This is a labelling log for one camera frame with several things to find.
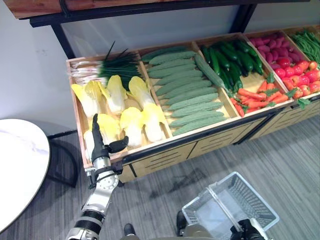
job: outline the white plastic basket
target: white plastic basket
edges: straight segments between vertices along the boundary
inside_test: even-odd
[[[230,228],[238,221],[255,218],[264,231],[279,221],[279,216],[238,173],[209,185],[182,208],[189,224],[200,224],[217,240],[229,240]]]

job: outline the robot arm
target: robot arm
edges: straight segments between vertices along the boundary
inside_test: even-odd
[[[104,145],[97,123],[98,115],[92,121],[92,135],[94,149],[92,151],[92,165],[94,167],[95,189],[82,207],[82,214],[69,231],[66,240],[99,240],[111,194],[119,183],[117,174],[122,172],[111,165],[109,153],[117,153],[128,145],[128,137]]]

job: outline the white marble tabletop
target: white marble tabletop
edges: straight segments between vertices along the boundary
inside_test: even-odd
[[[48,170],[49,142],[35,124],[0,120],[0,232],[24,211]]]

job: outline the black shoe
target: black shoe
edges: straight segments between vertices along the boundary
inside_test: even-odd
[[[178,211],[177,215],[176,215],[176,235],[177,237],[182,237],[183,236],[183,230],[186,228],[187,226],[187,220],[184,216],[184,214],[182,213],[182,211]]]
[[[135,232],[135,228],[134,226],[132,226],[132,224],[130,223],[127,223],[124,228],[123,228],[123,232],[124,232],[124,235],[125,236],[128,236],[128,235],[136,235],[136,232]]]

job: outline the white wall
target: white wall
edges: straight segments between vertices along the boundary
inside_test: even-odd
[[[238,7],[145,13],[63,24],[77,57],[225,34]],[[257,6],[248,31],[318,24],[320,1]],[[75,129],[66,56],[49,26],[32,28],[0,1],[0,119],[21,118],[48,134]]]

